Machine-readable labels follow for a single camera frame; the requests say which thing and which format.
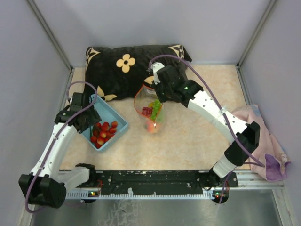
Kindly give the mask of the clear zip top bag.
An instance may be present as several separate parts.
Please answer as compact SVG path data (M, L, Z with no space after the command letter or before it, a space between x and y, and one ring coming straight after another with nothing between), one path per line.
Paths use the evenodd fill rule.
M157 134L165 123L165 111L154 89L142 85L134 97L134 108L143 127L150 134Z

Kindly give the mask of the orange peach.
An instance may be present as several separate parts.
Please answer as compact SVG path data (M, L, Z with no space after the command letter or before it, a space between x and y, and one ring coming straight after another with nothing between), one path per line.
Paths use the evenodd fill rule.
M147 132L149 132L151 134L156 134L160 130L160 124L155 123L152 120L147 120L144 124L144 127L147 130Z

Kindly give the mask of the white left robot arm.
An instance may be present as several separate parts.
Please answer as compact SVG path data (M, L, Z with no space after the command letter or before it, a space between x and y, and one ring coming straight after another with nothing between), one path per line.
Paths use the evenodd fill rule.
M30 204L58 209L69 191L79 185L92 187L97 183L98 175L91 164L79 163L66 174L59 174L73 137L101 120L94 108L96 100L97 95L90 97L75 92L71 103L56 115L52 135L42 156L31 172L22 174L18 180L29 213L33 212Z

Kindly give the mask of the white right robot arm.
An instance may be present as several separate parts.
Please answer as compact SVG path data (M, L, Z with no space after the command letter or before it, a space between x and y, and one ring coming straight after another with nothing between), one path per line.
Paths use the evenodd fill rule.
M154 75L153 87L160 102L173 101L193 110L214 125L228 140L230 146L210 169L210 181L221 186L227 175L242 166L256 150L260 139L260 126L247 123L219 108L212 95L194 80L187 80L170 65L154 63L150 70Z

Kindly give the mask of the red strawberry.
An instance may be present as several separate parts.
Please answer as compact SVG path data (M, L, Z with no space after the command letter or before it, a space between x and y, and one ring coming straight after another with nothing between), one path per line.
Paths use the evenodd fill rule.
M99 137L99 138L97 139L97 143L98 143L99 145L104 145L104 144L105 144L105 138Z
M111 134L115 134L115 133L117 132L117 126L118 126L118 122L117 122L117 121L113 121L113 122L111 123L111 127L110 127L110 129L109 129L109 132L110 132Z
M101 126L102 131L108 131L110 129L110 125L108 122L104 122Z

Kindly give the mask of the red grape bunch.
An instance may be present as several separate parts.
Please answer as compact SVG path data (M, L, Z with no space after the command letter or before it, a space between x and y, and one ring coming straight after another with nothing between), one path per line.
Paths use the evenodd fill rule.
M150 117L152 115L152 112L153 112L152 107L143 107L142 108L142 114L147 117Z

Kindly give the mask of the green grape bunch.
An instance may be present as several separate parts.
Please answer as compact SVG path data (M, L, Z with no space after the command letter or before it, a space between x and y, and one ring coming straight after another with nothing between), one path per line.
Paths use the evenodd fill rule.
M147 107L152 107L153 112L150 118L153 122L161 121L163 119L163 104L159 101L159 99L155 99L151 102Z

